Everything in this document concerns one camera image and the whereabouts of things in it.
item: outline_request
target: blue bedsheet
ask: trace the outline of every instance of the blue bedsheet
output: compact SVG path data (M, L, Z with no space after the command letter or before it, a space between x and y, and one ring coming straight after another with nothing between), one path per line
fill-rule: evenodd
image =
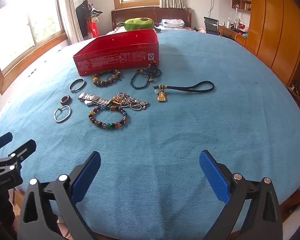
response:
M215 90L167 90L168 101L159 103L151 86L130 86L135 70L122 71L122 81L101 88L86 76L86 93L110 99L126 92L150 103L144 111L127 109L130 122L122 130L102 130L88 119L91 107L77 99L81 91L68 90L79 77L72 55L87 41L64 48L31 75L28 89L0 119L0 136L13 133L0 157L29 139L37 142L23 163L22 188L31 178L45 182L69 173L97 150L101 168L77 204L93 231L118 239L202 239L224 206L199 166L199 153L208 149L246 179L270 177L282 203L300 186L300 111L284 85L229 39L172 30L158 37L162 76L155 84L210 80ZM135 85L145 81L139 76ZM73 113L58 124L53 113L66 94ZM98 116L104 122L119 118L114 112Z

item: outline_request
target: green plush toy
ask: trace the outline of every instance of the green plush toy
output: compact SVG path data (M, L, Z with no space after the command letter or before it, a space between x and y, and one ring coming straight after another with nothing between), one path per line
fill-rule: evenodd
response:
M118 23L118 26L124 26L127 31L155 29L156 32L160 32L161 29L157 29L159 25L154 23L150 18L134 18L126 20L124 23Z

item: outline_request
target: red box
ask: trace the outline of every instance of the red box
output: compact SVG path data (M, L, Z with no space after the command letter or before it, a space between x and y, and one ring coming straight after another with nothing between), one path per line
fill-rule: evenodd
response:
M73 59L80 76L111 68L146 67L153 60L159 64L158 36L151 29L97 37Z
M245 27L246 27L245 25L239 23L238 29L242 29L243 30Z

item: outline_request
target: wooden cabinet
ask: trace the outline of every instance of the wooden cabinet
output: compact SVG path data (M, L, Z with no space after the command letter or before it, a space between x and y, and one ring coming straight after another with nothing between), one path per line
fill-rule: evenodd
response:
M283 0L281 38L271 69L285 85L288 85L294 72L299 54L300 9L293 0Z
M243 36L240 35L240 34L236 35L235 41L236 41L237 43L239 43L239 44L240 44L241 46L243 46L243 47L246 45L246 38L243 37Z
M295 2L252 0L248 37L235 40L271 68L300 108L300 9Z
M266 0L264 18L262 39L257 56L271 68L281 36L283 0Z
M220 36L228 37L231 40L236 41L237 43L239 43L243 47L246 44L246 38L243 37L240 33L236 33L235 31L227 29L224 26L219 26L219 32L220 32Z
M265 19L265 11L266 0L251 1L250 26L245 48L254 55L256 55L259 50Z

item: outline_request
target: wooden desk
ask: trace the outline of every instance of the wooden desk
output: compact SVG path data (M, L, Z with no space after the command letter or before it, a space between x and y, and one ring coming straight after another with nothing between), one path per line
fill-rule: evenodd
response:
M224 26L219 26L219 32L220 32L220 36L228 37L228 38L236 41L237 43L239 43L243 47L246 45L246 40L247 39L246 39L246 37L242 36L241 33L237 33L235 31L227 29Z

